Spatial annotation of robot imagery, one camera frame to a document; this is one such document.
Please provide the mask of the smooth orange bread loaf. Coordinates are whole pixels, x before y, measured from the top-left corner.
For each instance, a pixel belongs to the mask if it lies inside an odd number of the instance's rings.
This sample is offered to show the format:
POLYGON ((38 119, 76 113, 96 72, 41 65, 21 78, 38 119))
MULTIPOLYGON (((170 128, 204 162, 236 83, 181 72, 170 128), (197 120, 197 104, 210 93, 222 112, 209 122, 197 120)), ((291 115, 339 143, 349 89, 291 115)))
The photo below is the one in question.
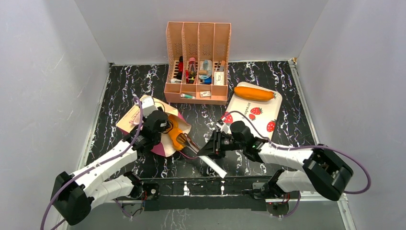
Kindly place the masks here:
POLYGON ((257 89, 257 88, 245 87, 245 86, 235 87, 234 94, 236 94, 238 97, 245 99, 245 100, 259 101, 259 102, 266 102, 266 101, 270 101, 271 99, 275 98, 274 92, 257 89))

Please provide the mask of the paper cake bag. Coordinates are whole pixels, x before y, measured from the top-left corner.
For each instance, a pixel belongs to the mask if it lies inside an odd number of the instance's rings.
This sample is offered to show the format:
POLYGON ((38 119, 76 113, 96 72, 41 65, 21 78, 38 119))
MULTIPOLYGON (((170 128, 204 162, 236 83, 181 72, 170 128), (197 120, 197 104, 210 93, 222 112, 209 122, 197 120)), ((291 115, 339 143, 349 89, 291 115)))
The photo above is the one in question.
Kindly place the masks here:
POLYGON ((188 124, 180 112, 167 103, 152 96, 143 95, 139 105, 133 107, 118 121, 116 127, 124 134, 134 134, 139 123, 141 130, 136 145, 146 144, 142 150, 169 157, 183 146, 176 141, 180 133, 188 134, 191 125, 188 124))

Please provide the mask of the strawberry print tray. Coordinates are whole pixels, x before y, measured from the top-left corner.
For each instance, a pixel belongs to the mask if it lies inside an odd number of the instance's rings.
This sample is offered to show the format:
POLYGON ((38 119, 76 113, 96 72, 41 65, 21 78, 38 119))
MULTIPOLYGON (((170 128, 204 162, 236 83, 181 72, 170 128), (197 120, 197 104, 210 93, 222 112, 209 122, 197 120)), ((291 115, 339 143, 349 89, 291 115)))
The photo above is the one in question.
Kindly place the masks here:
POLYGON ((257 89, 273 93, 273 98, 269 101, 246 100, 233 94, 226 109, 226 115, 222 120, 231 125, 236 121, 243 121, 255 137, 265 136, 272 138, 276 130, 278 113, 282 104, 283 96, 270 89, 266 89, 248 82, 240 82, 237 87, 248 87, 250 90, 257 89))

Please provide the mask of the orange plastic file organizer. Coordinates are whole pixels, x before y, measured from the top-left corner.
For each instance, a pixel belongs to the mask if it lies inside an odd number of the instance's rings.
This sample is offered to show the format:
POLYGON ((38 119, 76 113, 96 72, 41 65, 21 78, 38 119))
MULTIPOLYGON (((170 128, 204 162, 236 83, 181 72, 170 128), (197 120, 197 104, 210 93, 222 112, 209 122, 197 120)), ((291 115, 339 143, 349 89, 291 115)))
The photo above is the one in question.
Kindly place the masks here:
POLYGON ((230 23, 168 22, 166 41, 169 72, 164 88, 165 100, 169 103, 225 105, 228 100, 228 61, 232 26, 230 23), (183 56, 182 80, 176 79, 179 57, 183 56), (197 75, 194 84, 187 83, 189 58, 196 59, 197 75), (212 84, 200 84, 198 72, 200 61, 213 62, 212 84), (225 85, 214 85, 214 73, 224 72, 225 85), (211 97, 200 97, 200 92, 210 91, 211 97), (181 98, 186 93, 195 99, 181 98))

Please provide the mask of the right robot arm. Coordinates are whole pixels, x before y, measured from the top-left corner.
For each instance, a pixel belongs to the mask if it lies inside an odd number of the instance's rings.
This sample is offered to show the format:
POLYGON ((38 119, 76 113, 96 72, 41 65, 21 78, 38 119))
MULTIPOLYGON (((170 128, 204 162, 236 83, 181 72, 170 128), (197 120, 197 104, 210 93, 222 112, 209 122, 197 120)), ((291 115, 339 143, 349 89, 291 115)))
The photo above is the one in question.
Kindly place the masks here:
POLYGON ((294 191, 317 192, 337 201, 353 176, 350 168, 334 151, 323 145, 290 148, 256 137, 243 122, 217 124, 198 156, 222 158, 226 151, 240 150, 251 161, 291 168, 278 170, 268 182, 243 191, 255 199, 283 198, 294 191))

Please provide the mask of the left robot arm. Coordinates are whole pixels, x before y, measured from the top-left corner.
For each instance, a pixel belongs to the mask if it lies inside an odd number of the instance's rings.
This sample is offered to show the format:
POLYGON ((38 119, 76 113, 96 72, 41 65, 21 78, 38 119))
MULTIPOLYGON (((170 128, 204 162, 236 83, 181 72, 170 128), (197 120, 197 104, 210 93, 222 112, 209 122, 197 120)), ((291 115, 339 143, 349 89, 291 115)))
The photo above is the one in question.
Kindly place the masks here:
POLYGON ((111 179, 119 169, 150 152, 169 127, 169 116, 160 110, 144 116, 141 125, 125 135, 111 150, 93 163, 73 173, 62 172, 54 183, 51 204, 69 225, 82 222, 97 206, 128 196, 145 196, 143 181, 132 172, 111 179))

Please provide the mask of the fake orange bread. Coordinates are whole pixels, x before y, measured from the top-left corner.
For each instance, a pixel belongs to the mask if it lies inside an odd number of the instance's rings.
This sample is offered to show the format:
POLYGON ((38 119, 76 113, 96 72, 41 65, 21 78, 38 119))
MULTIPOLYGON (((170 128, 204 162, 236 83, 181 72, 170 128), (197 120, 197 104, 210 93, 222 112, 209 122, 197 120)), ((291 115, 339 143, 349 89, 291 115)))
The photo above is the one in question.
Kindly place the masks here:
POLYGON ((191 125, 188 124, 186 121, 184 121, 183 119, 181 119, 180 117, 176 116, 176 115, 169 115, 169 121, 172 122, 172 128, 170 129, 170 131, 168 132, 168 135, 170 137, 170 139, 172 140, 173 143, 173 148, 176 151, 180 151, 184 148, 183 145, 181 145, 178 141, 177 141, 177 136, 180 133, 186 133, 189 134, 190 130, 191 130, 191 125))

